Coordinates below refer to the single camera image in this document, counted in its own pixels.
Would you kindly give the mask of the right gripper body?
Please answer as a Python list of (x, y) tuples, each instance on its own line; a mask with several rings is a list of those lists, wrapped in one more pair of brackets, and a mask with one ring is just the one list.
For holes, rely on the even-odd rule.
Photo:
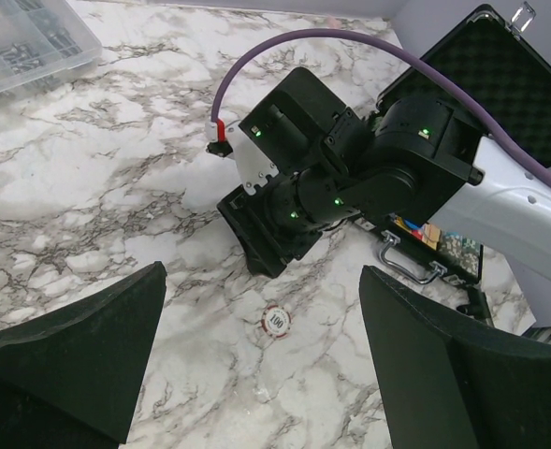
[(254, 196), (240, 185), (217, 206), (253, 275), (274, 279), (333, 223), (357, 213), (341, 199), (370, 131), (306, 68), (292, 70), (239, 127), (279, 170)]

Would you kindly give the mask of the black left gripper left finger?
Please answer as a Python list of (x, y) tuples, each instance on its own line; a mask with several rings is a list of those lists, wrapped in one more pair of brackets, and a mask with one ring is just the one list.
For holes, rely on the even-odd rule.
[(0, 331), (0, 444), (124, 444), (166, 296), (154, 262)]

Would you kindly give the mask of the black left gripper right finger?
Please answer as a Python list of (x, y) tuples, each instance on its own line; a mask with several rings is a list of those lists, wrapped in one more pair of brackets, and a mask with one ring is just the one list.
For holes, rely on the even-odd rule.
[(365, 266), (359, 298), (395, 448), (551, 448), (551, 345)]

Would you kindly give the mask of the blue small blind button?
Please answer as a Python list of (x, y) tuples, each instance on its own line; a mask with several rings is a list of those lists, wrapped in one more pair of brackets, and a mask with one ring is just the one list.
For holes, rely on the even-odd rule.
[(413, 235), (423, 237), (424, 236), (424, 227), (413, 224), (410, 221), (404, 220), (401, 217), (396, 217), (394, 223), (399, 226), (401, 229), (409, 232)]

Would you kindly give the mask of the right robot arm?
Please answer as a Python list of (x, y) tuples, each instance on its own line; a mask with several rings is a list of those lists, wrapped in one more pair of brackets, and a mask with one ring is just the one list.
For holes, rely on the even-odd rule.
[(398, 216), (475, 239), (551, 280), (551, 192), (441, 100), (401, 98), (371, 129), (297, 68), (245, 119), (219, 125), (208, 150), (237, 164), (241, 184), (218, 209), (254, 275), (279, 276), (337, 222)]

